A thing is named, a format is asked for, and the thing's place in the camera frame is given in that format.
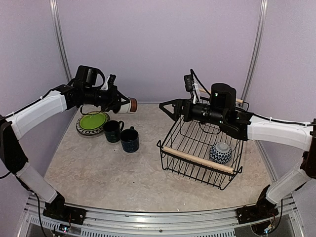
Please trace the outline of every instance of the vertical metal post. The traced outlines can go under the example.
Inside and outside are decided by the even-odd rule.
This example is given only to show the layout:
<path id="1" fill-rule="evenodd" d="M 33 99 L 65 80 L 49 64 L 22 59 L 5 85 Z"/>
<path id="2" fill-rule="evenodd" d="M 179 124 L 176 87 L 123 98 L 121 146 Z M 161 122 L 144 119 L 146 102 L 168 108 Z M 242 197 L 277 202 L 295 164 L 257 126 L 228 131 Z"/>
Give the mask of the vertical metal post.
<path id="1" fill-rule="evenodd" d="M 260 7 L 260 13 L 259 13 L 259 21 L 258 21 L 258 27 L 257 27 L 257 33 L 255 38 L 255 44 L 252 50 L 250 65 L 247 73 L 247 78 L 245 82 L 245 86 L 242 91 L 241 99 L 246 100 L 247 95 L 249 93 L 251 81 L 253 78 L 253 74 L 255 71 L 259 51 L 260 51 L 260 44 L 261 44 L 261 38 L 263 35 L 263 29 L 266 21 L 266 15 L 267 15 L 267 6 L 268 6 L 268 0 L 261 0 L 261 7 Z"/>
<path id="2" fill-rule="evenodd" d="M 52 18 L 53 18 L 53 24 L 54 24 L 54 28 L 55 28 L 55 33 L 56 33 L 60 57 L 61 57 L 61 60 L 62 60 L 63 66 L 64 66 L 67 81 L 69 82 L 72 79 L 72 75 L 70 72 L 68 59 L 67 59 L 67 55 L 66 55 L 66 50 L 65 50 L 65 46 L 64 46 L 64 41 L 63 41 L 63 35 L 62 35 L 62 31 L 61 31 L 57 0 L 49 0 L 49 3 L 50 3 L 50 10 L 51 10 Z"/>

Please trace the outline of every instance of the black mug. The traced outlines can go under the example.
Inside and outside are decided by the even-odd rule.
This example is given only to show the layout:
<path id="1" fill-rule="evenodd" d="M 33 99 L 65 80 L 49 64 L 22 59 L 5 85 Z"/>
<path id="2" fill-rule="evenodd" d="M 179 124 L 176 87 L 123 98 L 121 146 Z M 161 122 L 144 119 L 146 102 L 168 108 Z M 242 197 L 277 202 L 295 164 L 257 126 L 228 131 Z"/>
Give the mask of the black mug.
<path id="1" fill-rule="evenodd" d="M 123 128 L 124 128 L 123 121 L 118 122 L 115 120 L 110 120 L 103 125 L 103 131 L 105 133 L 105 137 L 111 143 L 118 142 L 120 140 L 120 135 Z"/>
<path id="2" fill-rule="evenodd" d="M 138 132 L 134 127 L 125 129 L 120 135 L 120 142 L 122 143 L 124 151 L 128 153 L 137 151 L 139 148 Z"/>

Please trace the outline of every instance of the stack of plates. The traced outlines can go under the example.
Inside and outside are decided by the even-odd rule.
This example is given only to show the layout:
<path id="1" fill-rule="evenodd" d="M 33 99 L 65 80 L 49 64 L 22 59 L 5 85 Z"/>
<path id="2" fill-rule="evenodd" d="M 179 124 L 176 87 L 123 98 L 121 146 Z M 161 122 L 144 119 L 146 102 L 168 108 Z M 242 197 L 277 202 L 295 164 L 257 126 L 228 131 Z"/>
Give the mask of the stack of plates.
<path id="1" fill-rule="evenodd" d="M 110 116 L 107 113 L 92 111 L 78 119 L 76 129 L 82 135 L 95 135 L 102 132 L 103 125 L 109 120 Z"/>

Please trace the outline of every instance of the wall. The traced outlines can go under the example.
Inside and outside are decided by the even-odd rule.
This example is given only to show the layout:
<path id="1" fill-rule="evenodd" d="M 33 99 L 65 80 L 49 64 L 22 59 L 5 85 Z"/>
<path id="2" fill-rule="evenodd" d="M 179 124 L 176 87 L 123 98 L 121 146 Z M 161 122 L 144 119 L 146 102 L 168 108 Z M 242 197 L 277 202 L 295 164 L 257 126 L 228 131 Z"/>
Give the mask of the wall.
<path id="1" fill-rule="evenodd" d="M 271 0 L 260 54 L 248 96 L 251 111 L 278 119 L 316 118 L 316 2 Z M 264 142 L 278 177 L 301 161 L 302 152 Z M 307 236 L 316 233 L 316 181 L 294 199 Z"/>
<path id="2" fill-rule="evenodd" d="M 49 1 L 3 1 L 0 7 L 0 114 L 6 115 L 66 83 L 53 31 Z M 74 111 L 43 122 L 21 144 L 30 163 L 42 175 Z M 0 162 L 0 175 L 7 172 Z M 0 235 L 17 234 L 17 224 L 29 193 L 13 175 L 0 180 Z"/>
<path id="3" fill-rule="evenodd" d="M 260 1 L 58 1 L 72 74 L 80 64 L 117 75 L 140 102 L 187 98 L 193 68 L 210 88 L 242 87 L 254 45 Z"/>

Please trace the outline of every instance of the beige table surface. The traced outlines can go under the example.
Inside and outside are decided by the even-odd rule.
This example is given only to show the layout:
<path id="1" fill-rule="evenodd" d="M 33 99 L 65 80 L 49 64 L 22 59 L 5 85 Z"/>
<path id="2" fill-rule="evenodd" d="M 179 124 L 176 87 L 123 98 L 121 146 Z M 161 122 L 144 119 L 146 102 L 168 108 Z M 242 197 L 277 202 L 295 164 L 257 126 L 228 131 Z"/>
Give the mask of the beige table surface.
<path id="1" fill-rule="evenodd" d="M 173 121 L 158 105 L 139 105 L 136 114 L 109 113 L 125 128 L 139 132 L 140 149 L 132 154 L 109 144 L 103 133 L 80 135 L 77 112 L 46 173 L 46 180 L 66 202 L 114 210 L 175 212 L 212 210 L 255 203 L 270 183 L 256 145 L 244 143 L 242 174 L 221 191 L 161 168 L 159 148 Z"/>

